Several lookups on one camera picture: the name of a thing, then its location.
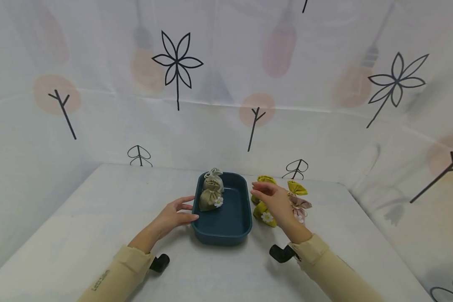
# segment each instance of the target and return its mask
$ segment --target fabric backdrop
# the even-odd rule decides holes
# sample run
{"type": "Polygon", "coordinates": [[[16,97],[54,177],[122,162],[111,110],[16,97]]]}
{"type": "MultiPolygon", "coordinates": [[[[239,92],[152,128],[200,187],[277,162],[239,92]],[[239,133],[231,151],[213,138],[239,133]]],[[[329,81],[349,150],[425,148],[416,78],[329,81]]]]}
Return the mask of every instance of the fabric backdrop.
{"type": "Polygon", "coordinates": [[[100,162],[340,182],[453,291],[453,0],[0,0],[0,266],[100,162]]]}

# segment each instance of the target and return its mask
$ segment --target white table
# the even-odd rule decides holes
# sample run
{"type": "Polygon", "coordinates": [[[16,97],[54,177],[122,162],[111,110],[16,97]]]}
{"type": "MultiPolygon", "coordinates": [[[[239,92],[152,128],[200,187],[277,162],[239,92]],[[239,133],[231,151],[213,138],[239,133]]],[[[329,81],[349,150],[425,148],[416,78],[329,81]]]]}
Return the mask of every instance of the white table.
{"type": "MultiPolygon", "coordinates": [[[[166,203],[194,194],[200,173],[100,166],[0,269],[0,301],[75,301],[166,203]]],[[[286,179],[277,181],[286,187],[286,179]]],[[[387,302],[430,301],[343,185],[299,182],[313,204],[307,227],[387,302]]],[[[271,245],[287,242],[279,228],[255,219],[238,247],[202,245],[191,227],[179,228],[153,250],[169,255],[169,267],[161,275],[148,273],[131,301],[329,301],[294,259],[279,264],[268,255],[271,245]]]]}

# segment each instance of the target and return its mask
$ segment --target plastic tray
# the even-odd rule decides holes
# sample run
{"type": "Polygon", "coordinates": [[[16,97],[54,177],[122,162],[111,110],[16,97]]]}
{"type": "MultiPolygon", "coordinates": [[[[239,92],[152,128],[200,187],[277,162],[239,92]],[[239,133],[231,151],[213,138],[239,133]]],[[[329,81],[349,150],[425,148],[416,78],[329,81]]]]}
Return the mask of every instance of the plastic tray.
{"type": "Polygon", "coordinates": [[[199,196],[205,174],[198,178],[193,204],[192,212],[199,215],[199,219],[192,223],[195,236],[207,245],[239,245],[245,240],[253,224],[247,182],[238,174],[224,172],[220,175],[225,188],[223,206],[220,209],[201,212],[199,196]]]}

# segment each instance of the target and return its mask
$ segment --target hand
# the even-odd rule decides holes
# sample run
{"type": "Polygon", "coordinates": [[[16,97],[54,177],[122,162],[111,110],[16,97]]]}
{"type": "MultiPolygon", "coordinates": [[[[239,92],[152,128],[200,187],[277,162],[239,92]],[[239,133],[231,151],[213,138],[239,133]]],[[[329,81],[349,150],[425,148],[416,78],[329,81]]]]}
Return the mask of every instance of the hand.
{"type": "Polygon", "coordinates": [[[271,182],[253,182],[250,193],[267,205],[290,241],[300,244],[312,238],[312,233],[295,218],[287,190],[271,182]]]}
{"type": "Polygon", "coordinates": [[[180,210],[192,210],[193,206],[185,203],[192,201],[194,198],[194,196],[181,197],[167,204],[161,213],[135,236],[128,247],[135,247],[145,254],[149,254],[156,241],[168,235],[174,228],[188,225],[197,220],[199,218],[198,215],[178,212],[180,210]]]}

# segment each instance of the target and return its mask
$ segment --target right hand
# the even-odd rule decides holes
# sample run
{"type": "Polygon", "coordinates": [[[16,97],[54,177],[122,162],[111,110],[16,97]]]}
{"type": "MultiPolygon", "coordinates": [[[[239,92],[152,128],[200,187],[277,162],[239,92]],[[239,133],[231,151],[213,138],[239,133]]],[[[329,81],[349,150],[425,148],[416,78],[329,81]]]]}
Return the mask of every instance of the right hand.
{"type": "Polygon", "coordinates": [[[250,193],[267,205],[290,241],[300,244],[312,238],[312,233],[295,218],[287,190],[271,182],[253,182],[250,193]]]}
{"type": "Polygon", "coordinates": [[[281,229],[296,220],[288,198],[288,191],[284,188],[271,182],[253,182],[251,193],[267,205],[281,229]]]}

